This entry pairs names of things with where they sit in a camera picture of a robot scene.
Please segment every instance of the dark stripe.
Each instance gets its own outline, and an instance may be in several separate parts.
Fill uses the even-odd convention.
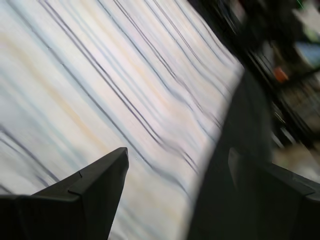
[[[84,46],[84,44],[80,41],[80,39],[74,34],[74,32],[70,29],[70,27],[64,22],[64,20],[61,18],[61,16],[52,8],[52,6],[45,1],[45,3],[48,5],[48,7],[53,11],[53,13],[58,17],[58,19],[62,22],[62,24],[70,31],[70,33],[76,38],[76,40],[79,42],[79,44],[83,47],[83,49],[86,51],[86,53],[92,58],[92,60],[98,65],[98,67],[102,70],[102,72],[107,76],[107,78],[113,83],[113,85],[117,88],[117,90],[121,93],[121,95],[127,100],[127,102],[136,110],[136,112],[141,116],[141,118],[146,122],[146,124],[150,127],[151,130],[153,128],[148,124],[148,122],[145,120],[145,118],[141,115],[141,113],[136,109],[136,107],[130,102],[130,100],[123,94],[123,92],[119,89],[119,87],[115,84],[111,76],[106,72],[106,70],[98,63],[98,61],[95,59],[95,57],[88,51],[88,49]],[[152,134],[151,132],[146,128],[146,126],[142,123],[142,121],[139,119],[139,117],[133,112],[133,110],[127,105],[127,103],[121,98],[119,93],[112,87],[110,82],[104,77],[104,75],[97,69],[97,67],[93,64],[92,60],[84,53],[84,51],[79,47],[79,45],[72,39],[72,37],[68,34],[68,32],[63,28],[63,26],[54,18],[54,16],[49,12],[45,6],[40,2],[40,4],[43,6],[43,8],[48,12],[48,14],[52,17],[52,19],[61,27],[61,29],[64,31],[64,33],[69,37],[69,39],[74,43],[74,45],[79,49],[79,51],[83,54],[83,56],[88,60],[88,62],[92,65],[92,67],[96,70],[96,72],[103,78],[103,80],[107,83],[107,85],[113,90],[113,92],[118,96],[118,98],[123,102],[123,104],[126,106],[126,108],[132,113],[132,115],[139,121],[139,123],[142,125],[142,127],[147,131],[147,133],[152,137],[152,139],[163,149],[165,147],[167,150],[172,150],[176,154],[180,155],[185,162],[196,172],[198,173],[198,170],[196,170],[197,165],[196,163],[190,158],[190,161],[195,165],[195,167],[183,156],[179,150],[176,148],[170,146],[166,143],[159,142]]]
[[[218,44],[215,40],[215,38],[212,36],[210,30],[207,28],[207,26],[202,22],[202,20],[200,20],[202,25],[204,26],[204,28],[206,29],[206,31],[208,32],[210,38],[214,41],[215,45],[220,49],[220,51],[227,57],[231,60],[231,58],[229,57],[229,55],[232,55],[225,47],[220,47],[220,44],[223,45],[222,43]]]
[[[16,152],[20,157],[22,157],[23,159],[25,159],[26,157],[19,152],[17,149],[15,149],[13,146],[11,146],[9,143],[7,143],[4,139],[0,138],[0,142],[3,142],[3,144],[5,144],[7,147],[9,147],[10,149],[12,149],[14,152]],[[40,176],[35,176],[45,187],[49,187],[49,184]]]
[[[59,182],[59,178],[57,178],[48,168],[46,168],[43,163],[29,150],[27,149],[21,142],[19,142],[4,126],[0,125],[0,131],[3,132],[8,138],[10,138],[16,145],[18,145],[23,151],[34,160],[36,164],[42,168],[42,170],[48,174],[54,181]]]
[[[194,22],[188,17],[188,15],[185,13],[185,11],[182,9],[182,7],[180,6],[180,4],[177,2],[177,0],[174,0],[174,2],[176,3],[176,5],[178,6],[178,8],[181,10],[181,12],[183,13],[183,15],[185,16],[186,19],[188,19],[189,23],[193,26],[193,28],[196,30],[196,32],[200,35],[200,37],[203,39],[203,41],[208,45],[208,47],[211,49],[211,51],[213,52],[213,54],[219,59],[219,55],[216,54],[216,52],[211,48],[211,46],[209,45],[209,43],[205,40],[205,38],[202,36],[201,32],[199,31],[199,29],[195,26]],[[234,63],[234,61],[232,61],[232,59],[223,52],[223,54],[232,62]]]
[[[213,116],[210,112],[206,112],[203,110],[202,106],[200,103],[197,101],[195,96],[192,94],[191,90],[189,87],[179,78],[176,76],[174,71],[171,69],[169,64],[166,62],[166,60],[161,56],[161,54],[158,52],[158,50],[155,48],[155,46],[149,41],[149,39],[146,37],[146,35],[143,33],[143,31],[138,27],[138,25],[135,23],[135,21],[131,18],[131,16],[128,14],[128,12],[124,9],[124,7],[117,1],[113,0],[117,7],[121,10],[121,12],[125,15],[125,17],[129,20],[129,22],[133,25],[133,27],[138,31],[140,36],[143,38],[145,43],[151,48],[152,52],[154,55],[159,59],[159,61],[162,63],[162,65],[166,68],[166,70],[169,72],[169,74],[172,76],[172,78],[181,86],[183,86],[186,91],[190,94],[191,98],[193,99],[195,105],[199,108],[201,113],[203,113],[206,117],[209,119],[213,120],[213,122],[219,126],[219,121]]]
[[[4,190],[7,194],[13,194],[13,192],[11,192],[8,188],[3,186],[2,184],[0,184],[0,189]]]
[[[158,14],[155,13],[155,11],[152,9],[152,7],[147,3],[146,0],[144,0],[146,2],[146,4],[148,5],[148,7],[152,10],[152,12],[154,13],[154,15],[158,18],[158,20],[162,23],[162,26],[166,29],[166,31],[172,36],[172,34],[170,33],[170,31],[167,29],[167,27],[165,26],[165,24],[163,24],[163,22],[161,21],[160,17]],[[217,74],[214,71],[211,71],[210,68],[207,67],[207,65],[205,65],[201,59],[197,56],[197,54],[195,53],[195,51],[192,49],[192,47],[188,44],[188,42],[186,41],[186,39],[184,38],[184,36],[181,34],[181,32],[179,31],[179,29],[177,28],[177,26],[171,21],[171,19],[169,18],[169,16],[166,14],[166,12],[160,7],[160,5],[154,1],[154,3],[156,4],[156,6],[159,8],[159,10],[162,12],[162,14],[165,16],[165,18],[168,20],[168,22],[171,24],[171,26],[174,28],[174,30],[178,33],[178,35],[180,36],[180,38],[182,39],[182,41],[186,44],[186,46],[188,47],[188,49],[191,51],[191,53],[194,55],[194,57],[198,60],[198,62],[212,75],[214,75],[217,80],[228,90],[228,92],[230,92],[229,87],[224,83],[224,81],[217,76]],[[182,48],[182,46],[178,43],[178,41],[175,39],[176,43],[178,44],[178,46]],[[189,57],[187,56],[186,52],[184,50],[182,50],[185,54],[185,56],[188,58],[188,60],[192,63],[192,61],[189,59]],[[219,56],[214,52],[215,56],[220,60],[220,62],[222,62],[222,60],[219,58]],[[197,68],[196,70],[201,74],[201,76],[203,76],[205,79],[207,79],[207,77],[200,72]]]
[[[114,125],[114,127],[119,131],[120,135],[124,137],[124,139],[129,143],[129,145],[135,150],[135,152],[141,157],[141,159],[145,162],[147,166],[150,167],[155,173],[157,173],[161,178],[167,180],[174,185],[180,187],[183,192],[189,197],[187,190],[185,187],[179,182],[179,180],[173,176],[168,174],[167,172],[153,166],[150,164],[146,158],[141,154],[141,152],[136,148],[136,146],[129,140],[129,138],[124,134],[124,132],[120,129],[120,127],[112,120],[112,118],[107,114],[107,112],[98,104],[98,102],[89,94],[89,92],[84,88],[81,82],[76,78],[76,76],[69,70],[69,68],[65,65],[65,63],[60,59],[60,57],[56,54],[56,52],[46,43],[46,41],[40,36],[40,34],[35,30],[35,28],[28,22],[28,20],[24,17],[24,15],[19,11],[19,9],[10,2],[10,0],[6,0],[13,11],[21,18],[24,24],[37,36],[37,38],[46,46],[46,48],[50,51],[53,57],[63,66],[63,68],[67,71],[67,73],[74,79],[74,81],[79,85],[79,87],[84,91],[84,93],[90,98],[90,100],[94,103],[94,105],[103,113],[103,115]]]
[[[162,84],[165,86],[165,88],[172,94],[174,98],[176,98],[178,101],[184,103],[190,111],[195,114],[195,111],[193,108],[189,105],[187,101],[184,100],[182,96],[180,96],[178,93],[171,90],[165,81],[162,79],[162,77],[158,74],[158,72],[155,70],[155,68],[152,66],[152,64],[147,60],[147,58],[142,54],[140,49],[136,46],[136,44],[131,40],[131,38],[128,36],[128,34],[122,29],[122,27],[118,24],[118,22],[114,19],[114,17],[110,14],[110,12],[106,9],[106,7],[101,3],[100,0],[97,0],[98,3],[101,5],[105,13],[111,18],[111,20],[114,22],[114,24],[119,28],[119,30],[127,37],[127,39],[131,42],[132,46],[137,50],[137,52],[141,55],[141,57],[145,60],[145,62],[151,67],[152,71],[157,75],[158,79],[162,82]]]
[[[177,26],[172,22],[172,20],[170,19],[170,17],[167,15],[167,13],[162,9],[162,7],[157,3],[157,1],[153,0],[153,2],[155,3],[155,5],[158,7],[158,9],[162,12],[162,14],[165,16],[165,18],[168,20],[168,22],[171,24],[171,26],[174,28],[174,30],[178,33],[178,35],[180,36],[180,38],[182,39],[182,41],[185,43],[185,45],[188,47],[188,49],[191,51],[191,53],[193,54],[193,56],[198,60],[198,62],[210,73],[213,73],[208,67],[207,65],[205,65],[201,59],[197,56],[197,54],[195,53],[195,51],[192,49],[192,47],[189,45],[189,43],[186,41],[186,39],[184,38],[184,36],[181,34],[181,32],[179,31],[179,29],[177,28]],[[213,52],[214,55],[220,60],[220,62],[227,66],[222,59],[215,53]]]

